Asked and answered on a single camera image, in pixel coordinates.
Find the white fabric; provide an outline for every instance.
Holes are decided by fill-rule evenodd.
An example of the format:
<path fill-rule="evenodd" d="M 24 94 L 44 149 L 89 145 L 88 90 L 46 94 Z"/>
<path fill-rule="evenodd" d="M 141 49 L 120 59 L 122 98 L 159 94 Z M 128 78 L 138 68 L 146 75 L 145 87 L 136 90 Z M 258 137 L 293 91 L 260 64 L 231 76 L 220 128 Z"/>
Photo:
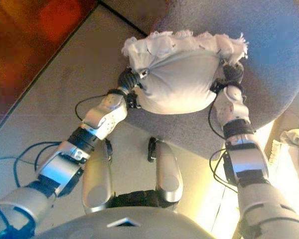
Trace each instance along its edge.
<path fill-rule="evenodd" d="M 122 52 L 135 72 L 149 70 L 136 88 L 143 109 L 156 114 L 184 114 L 206 108 L 215 98 L 209 90 L 221 59 L 229 64 L 247 57 L 247 43 L 241 35 L 208 32 L 196 37 L 193 32 L 154 32 L 145 39 L 125 41 Z"/>
<path fill-rule="evenodd" d="M 284 131 L 273 142 L 270 181 L 299 214 L 299 129 Z"/>

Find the white cloth bag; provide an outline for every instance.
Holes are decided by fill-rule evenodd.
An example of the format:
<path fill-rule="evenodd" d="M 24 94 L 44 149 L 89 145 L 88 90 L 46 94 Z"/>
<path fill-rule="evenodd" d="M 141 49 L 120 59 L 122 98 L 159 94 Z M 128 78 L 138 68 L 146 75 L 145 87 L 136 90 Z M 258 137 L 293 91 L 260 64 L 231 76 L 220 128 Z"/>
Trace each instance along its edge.
<path fill-rule="evenodd" d="M 208 32 L 194 37 L 189 30 L 153 32 L 145 39 L 127 39 L 122 53 L 129 57 L 133 71 L 149 70 L 141 80 L 143 89 L 135 88 L 144 110 L 185 114 L 200 111 L 215 99 L 209 88 L 221 74 L 220 60 L 236 64 L 247 57 L 247 43 L 243 35 L 231 39 Z"/>

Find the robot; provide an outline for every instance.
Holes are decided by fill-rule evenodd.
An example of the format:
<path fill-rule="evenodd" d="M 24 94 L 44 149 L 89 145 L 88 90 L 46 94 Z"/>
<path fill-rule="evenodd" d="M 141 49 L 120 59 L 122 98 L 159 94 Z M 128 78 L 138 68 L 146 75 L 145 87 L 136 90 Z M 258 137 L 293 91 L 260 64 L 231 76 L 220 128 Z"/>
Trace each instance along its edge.
<path fill-rule="evenodd" d="M 217 94 L 212 107 L 225 139 L 226 179 L 238 189 L 240 234 L 245 239 L 299 238 L 299 216 L 268 181 L 267 159 L 244 105 L 243 67 L 222 64 L 225 79 L 211 87 Z M 0 200 L 0 239 L 34 236 L 56 198 L 71 193 L 82 175 L 87 215 L 34 238 L 213 238 L 187 217 L 166 209 L 181 199 L 183 182 L 176 158 L 161 140 L 149 141 L 148 160 L 156 161 L 156 189 L 113 193 L 110 157 L 102 142 L 126 118 L 127 108 L 137 106 L 132 90 L 148 73 L 126 69 L 118 88 L 89 110 L 81 125 L 46 158 L 36 180 Z M 98 156 L 92 159 L 94 150 Z"/>

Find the gray chair seat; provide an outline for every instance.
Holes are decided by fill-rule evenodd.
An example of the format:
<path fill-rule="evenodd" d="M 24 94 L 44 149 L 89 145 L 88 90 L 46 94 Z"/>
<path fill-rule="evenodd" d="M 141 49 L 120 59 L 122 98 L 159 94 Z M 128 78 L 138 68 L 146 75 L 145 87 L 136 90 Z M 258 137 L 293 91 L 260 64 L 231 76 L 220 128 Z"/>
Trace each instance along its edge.
<path fill-rule="evenodd" d="M 277 118 L 299 91 L 299 0 L 171 0 L 158 31 L 209 31 L 250 42 L 243 86 L 254 128 Z M 131 110 L 128 122 L 209 157 L 223 140 L 207 122 L 208 109 L 186 115 L 155 115 Z M 215 115 L 212 121 L 217 125 Z"/>

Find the wooden floor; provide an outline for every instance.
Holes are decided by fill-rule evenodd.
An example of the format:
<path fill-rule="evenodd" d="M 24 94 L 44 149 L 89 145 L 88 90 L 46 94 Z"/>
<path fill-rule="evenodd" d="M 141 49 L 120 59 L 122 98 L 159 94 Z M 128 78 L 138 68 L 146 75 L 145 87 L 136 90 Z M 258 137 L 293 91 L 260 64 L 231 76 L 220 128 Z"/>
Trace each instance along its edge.
<path fill-rule="evenodd" d="M 0 0 L 0 122 L 94 0 Z"/>

